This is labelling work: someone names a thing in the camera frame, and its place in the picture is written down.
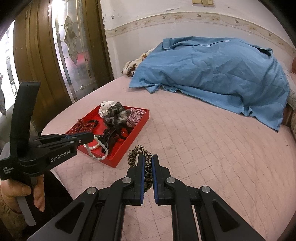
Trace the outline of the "person's left hand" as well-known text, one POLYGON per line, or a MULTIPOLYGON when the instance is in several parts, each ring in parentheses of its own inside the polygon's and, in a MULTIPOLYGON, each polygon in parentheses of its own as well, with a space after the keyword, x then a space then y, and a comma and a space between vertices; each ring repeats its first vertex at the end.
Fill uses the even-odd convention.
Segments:
POLYGON ((1 182, 1 195, 5 204, 13 211, 20 212, 17 197, 25 197, 30 194, 34 197, 34 206, 41 212, 45 211, 44 175, 37 177, 37 184, 31 189, 28 185, 19 181, 8 179, 1 182))

